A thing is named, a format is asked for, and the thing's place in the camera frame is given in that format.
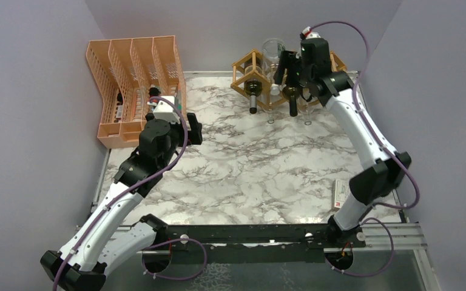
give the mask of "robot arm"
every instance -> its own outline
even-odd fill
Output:
[[[328,220],[328,239],[341,241],[356,231],[359,221],[373,203],[397,188],[404,177],[399,165],[379,147],[360,114],[364,112],[371,129],[406,168],[410,166],[411,158],[406,152],[399,153],[385,139],[361,102],[355,106],[350,77],[345,72],[331,70],[328,42],[309,30],[303,31],[301,39],[300,56],[296,52],[282,52],[274,81],[281,85],[286,72],[283,93],[296,92],[293,98],[285,96],[291,103],[295,103],[296,97],[304,98],[303,89],[308,89],[312,97],[304,99],[311,102],[317,98],[335,116],[356,149],[363,167],[363,172],[349,181],[352,195]]]
[[[173,96],[164,99],[175,104]],[[202,125],[195,114],[188,113],[191,130],[188,140],[199,145],[203,141]],[[184,130],[179,115],[163,101],[158,102],[153,113],[146,116],[148,123],[140,133],[139,146],[125,160],[115,175],[105,198],[85,222],[78,233],[58,252],[47,251],[41,264],[48,276],[67,291],[100,290],[117,266],[135,252],[167,240],[167,225],[160,219],[147,215],[127,233],[108,243],[117,227],[162,179],[159,171],[170,163],[176,147],[183,145]],[[131,189],[139,181],[153,177],[142,186]]]

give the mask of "white marble countertop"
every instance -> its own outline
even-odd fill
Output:
[[[186,80],[187,110],[203,124],[203,144],[187,148],[180,162],[124,220],[152,213],[169,224],[326,222],[333,181],[362,170],[355,150],[332,114],[318,106],[312,124],[288,116],[275,123],[229,88],[230,77]],[[110,153],[99,201],[133,148]],[[385,202],[395,204],[393,195]],[[396,210],[377,207],[368,217],[400,222]]]

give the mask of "dark glass bottle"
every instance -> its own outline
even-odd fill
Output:
[[[285,86],[283,88],[283,97],[288,100],[289,106],[289,113],[290,116],[296,117],[297,116],[297,98],[299,97],[299,92],[297,88]]]
[[[256,65],[252,65],[252,59],[247,60],[244,63],[244,74],[247,74],[253,70],[258,71],[262,75],[262,60],[256,59]],[[249,112],[255,114],[257,111],[256,99],[262,94],[262,82],[253,78],[244,82],[244,92],[249,96]]]

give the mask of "light purple wall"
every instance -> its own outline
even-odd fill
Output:
[[[466,290],[466,1],[405,0],[362,81],[388,139],[412,157],[420,221],[444,291]],[[412,201],[413,188],[399,189]]]
[[[266,38],[299,49],[299,33],[328,20],[351,21],[375,48],[402,0],[86,0],[106,38],[176,35],[185,71],[231,70]],[[340,24],[320,28],[351,70],[362,68],[363,42]]]
[[[83,0],[0,1],[0,290],[50,290],[39,260],[90,210],[104,158]]]

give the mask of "purple cable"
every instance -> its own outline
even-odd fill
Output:
[[[119,199],[124,197],[129,192],[131,192],[133,190],[136,190],[137,188],[139,188],[143,184],[151,181],[154,178],[157,178],[158,176],[163,174],[165,171],[172,169],[176,165],[176,163],[180,160],[180,158],[183,156],[183,153],[186,150],[186,145],[187,145],[187,142],[188,142],[188,127],[186,126],[186,121],[184,119],[184,116],[181,114],[181,112],[178,110],[178,108],[173,103],[171,103],[169,100],[167,100],[165,98],[162,98],[162,97],[158,97],[158,96],[153,96],[153,97],[149,98],[149,102],[152,102],[154,100],[163,101],[163,102],[169,104],[172,107],[172,109],[174,109],[174,111],[179,116],[179,118],[181,119],[181,125],[183,126],[183,146],[181,146],[181,152],[180,152],[179,155],[176,156],[176,158],[172,161],[172,163],[167,165],[167,167],[157,171],[156,173],[154,173],[154,175],[149,176],[149,177],[147,177],[146,179],[144,179],[142,181],[138,181],[136,184],[134,184],[133,186],[129,187],[128,189],[124,190],[122,193],[117,195],[117,197],[112,199],[110,201],[110,203],[106,204],[106,209],[110,209],[112,205],[114,205]],[[107,212],[107,210],[104,210],[104,209],[102,209],[101,212],[99,212],[99,214],[95,217],[95,219],[92,221],[92,223],[90,223],[88,228],[85,230],[85,232],[81,235],[81,237],[76,242],[76,244],[71,248],[71,251],[74,251],[75,253],[78,251],[78,248],[81,246],[81,244],[86,239],[88,234],[93,230],[93,228],[95,227],[97,222],[103,217],[103,215],[106,212]],[[61,266],[59,267],[59,269],[58,269],[58,271],[56,273],[55,279],[54,279],[53,291],[56,291],[56,289],[58,287],[59,280],[61,278],[61,273],[62,273],[63,269],[65,269],[65,266],[67,265],[67,263],[70,261],[71,258],[72,258],[72,253],[69,253],[65,257],[65,260],[61,263]]]
[[[171,239],[170,241],[165,241],[165,242],[162,242],[162,243],[159,243],[159,244],[155,244],[154,246],[146,247],[144,250],[156,249],[157,247],[165,246],[166,244],[172,244],[172,243],[175,243],[175,242],[177,243],[179,241],[191,241],[193,243],[198,244],[201,247],[201,249],[203,249],[204,262],[203,262],[203,265],[201,266],[201,268],[199,269],[199,271],[197,271],[197,273],[195,273],[195,274],[193,274],[191,276],[187,276],[187,277],[169,277],[169,276],[164,276],[164,275],[158,275],[158,273],[151,273],[150,271],[147,270],[146,265],[144,263],[144,258],[142,257],[142,267],[144,268],[145,273],[150,274],[154,278],[162,278],[162,279],[168,279],[168,280],[173,280],[173,281],[187,281],[187,280],[194,279],[195,277],[201,275],[204,272],[204,269],[206,268],[206,263],[208,262],[208,254],[206,253],[206,249],[203,246],[203,244],[200,243],[199,241],[193,239],[193,238]]]
[[[354,103],[354,106],[356,108],[356,110],[359,112],[360,114],[360,117],[362,118],[363,120],[363,123],[365,124],[365,126],[367,127],[367,129],[369,130],[369,132],[371,133],[371,135],[373,136],[373,138],[376,140],[376,142],[378,143],[380,149],[382,149],[392,160],[394,160],[394,162],[396,162],[396,164],[401,168],[401,170],[403,170],[403,172],[406,174],[406,176],[408,177],[408,179],[410,179],[410,182],[412,183],[414,189],[415,189],[415,200],[412,202],[412,204],[410,204],[409,206],[407,206],[406,204],[404,206],[395,206],[395,205],[392,205],[392,204],[388,204],[388,203],[384,203],[384,202],[377,202],[377,203],[374,203],[373,205],[382,205],[382,206],[387,206],[389,208],[392,208],[392,209],[411,209],[413,207],[415,207],[415,205],[417,205],[417,203],[419,203],[419,199],[420,199],[420,190],[419,190],[419,185],[417,184],[417,181],[415,180],[415,178],[413,178],[412,174],[410,173],[410,171],[408,171],[408,169],[401,163],[401,161],[394,155],[394,153],[392,153],[391,151],[388,150],[387,147],[385,147],[385,144],[383,143],[383,141],[379,138],[379,136],[376,134],[376,132],[374,131],[373,127],[371,126],[371,124],[369,123],[369,120],[367,119],[367,117],[365,116],[365,113],[362,109],[362,107],[360,106],[359,102],[358,102],[358,95],[357,95],[357,88],[359,86],[359,83],[360,83],[360,79],[362,78],[363,74],[365,73],[365,70],[367,69],[367,66],[369,64],[369,60],[370,60],[370,57],[371,57],[371,52],[370,52],[370,49],[369,49],[369,43],[365,37],[365,35],[354,25],[350,24],[349,22],[345,22],[345,21],[326,21],[326,22],[323,22],[323,23],[320,23],[320,24],[317,24],[317,25],[314,25],[312,27],[310,27],[310,30],[314,30],[315,28],[317,27],[320,27],[320,26],[323,26],[325,24],[330,24],[330,23],[339,23],[339,24],[345,24],[345,25],[348,25],[352,28],[354,28],[358,34],[362,37],[363,39],[363,43],[365,43],[365,50],[366,50],[366,55],[365,55],[365,63],[363,65],[363,68],[362,70],[360,71],[360,75],[358,76],[358,78],[354,81],[354,86],[353,86],[353,103]]]
[[[392,259],[394,258],[394,240],[392,239],[392,235],[390,234],[390,230],[388,230],[388,227],[384,223],[382,223],[379,219],[374,218],[374,217],[367,218],[360,225],[364,225],[368,220],[374,220],[374,221],[378,222],[379,224],[381,224],[381,226],[388,233],[388,238],[390,239],[390,258],[388,258],[387,263],[381,269],[379,269],[378,271],[376,271],[374,273],[357,274],[357,273],[352,273],[352,272],[349,272],[349,271],[346,271],[346,270],[342,271],[340,269],[337,269],[336,267],[333,267],[333,265],[331,265],[331,263],[328,260],[326,260],[326,262],[331,266],[331,268],[333,270],[335,270],[335,271],[337,271],[339,273],[342,273],[343,275],[364,278],[364,277],[372,277],[372,276],[379,275],[379,274],[383,273],[388,268],[388,266],[390,266],[390,263],[392,262]]]

